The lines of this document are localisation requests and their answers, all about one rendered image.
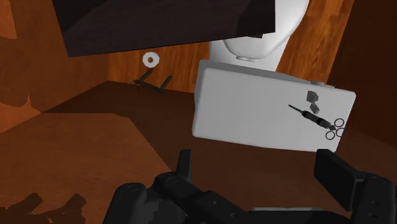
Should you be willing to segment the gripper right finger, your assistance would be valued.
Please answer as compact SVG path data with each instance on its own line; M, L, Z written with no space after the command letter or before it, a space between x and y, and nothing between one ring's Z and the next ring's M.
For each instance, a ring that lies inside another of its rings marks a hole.
M378 174L359 171L328 149L318 149L314 177L350 218L336 224L397 224L397 185Z

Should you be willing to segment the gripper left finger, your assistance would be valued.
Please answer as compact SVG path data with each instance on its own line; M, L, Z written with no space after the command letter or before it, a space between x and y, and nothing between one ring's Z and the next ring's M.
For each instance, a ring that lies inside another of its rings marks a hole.
M191 151L181 150L176 171L159 174L151 187L119 186L102 224L249 224L246 211L190 182L191 161Z

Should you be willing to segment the small grey blocky figure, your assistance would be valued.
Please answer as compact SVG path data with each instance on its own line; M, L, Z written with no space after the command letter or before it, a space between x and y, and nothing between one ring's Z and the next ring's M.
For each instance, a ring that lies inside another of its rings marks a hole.
M316 105L316 102L319 100L319 96L317 95L316 92L313 91L308 91L307 92L307 99L306 101L310 103L310 110L317 115L320 111L320 109L318 108L318 106Z

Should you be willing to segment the black toilet paper holder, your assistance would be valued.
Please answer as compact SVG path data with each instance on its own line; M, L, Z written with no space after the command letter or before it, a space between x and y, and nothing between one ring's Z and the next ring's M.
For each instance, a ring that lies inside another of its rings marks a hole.
M152 85L148 82L145 82L145 79L153 72L154 68L149 68L139 79L136 79L134 81L132 81L133 84L137 84L137 85L142 85L145 87L150 87L153 90L156 90L158 92L164 92L166 86L171 82L172 76L169 75L164 82L161 84L160 87Z

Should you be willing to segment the white toilet paper roll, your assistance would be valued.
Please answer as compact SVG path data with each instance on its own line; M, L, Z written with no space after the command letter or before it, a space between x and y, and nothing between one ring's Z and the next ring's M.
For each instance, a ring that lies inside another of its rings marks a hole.
M160 62L160 57L156 52L146 52L143 55L143 64L148 68L157 66Z

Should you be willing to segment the dark robot stand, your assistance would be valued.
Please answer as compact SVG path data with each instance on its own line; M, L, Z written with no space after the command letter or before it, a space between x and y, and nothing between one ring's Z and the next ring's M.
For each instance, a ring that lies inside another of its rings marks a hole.
M52 0L70 57L275 32L275 0Z

